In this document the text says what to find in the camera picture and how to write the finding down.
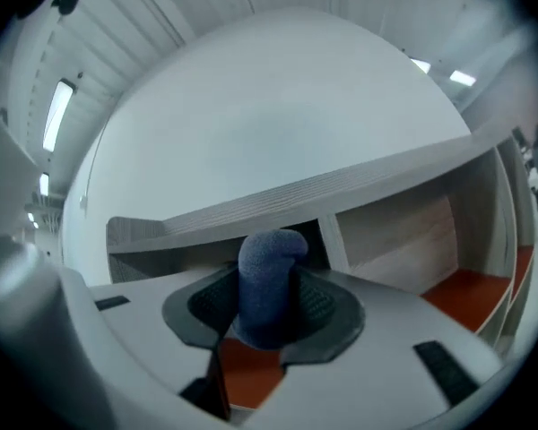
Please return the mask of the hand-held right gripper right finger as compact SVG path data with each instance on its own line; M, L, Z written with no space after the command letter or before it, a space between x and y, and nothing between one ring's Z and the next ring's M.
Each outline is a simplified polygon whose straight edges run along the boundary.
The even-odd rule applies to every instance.
M337 358L293 365L244 429L405 429L450 406L414 348L439 342L478 384L501 368L477 335L414 294L343 274L317 271L361 302L364 328Z

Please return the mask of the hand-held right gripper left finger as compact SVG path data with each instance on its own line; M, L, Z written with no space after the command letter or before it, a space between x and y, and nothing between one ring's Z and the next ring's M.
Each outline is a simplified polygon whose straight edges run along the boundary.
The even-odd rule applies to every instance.
M215 273L211 266L159 278L88 287L62 270L74 330L114 422L228 422L230 407L212 351L185 344L166 324L166 298Z

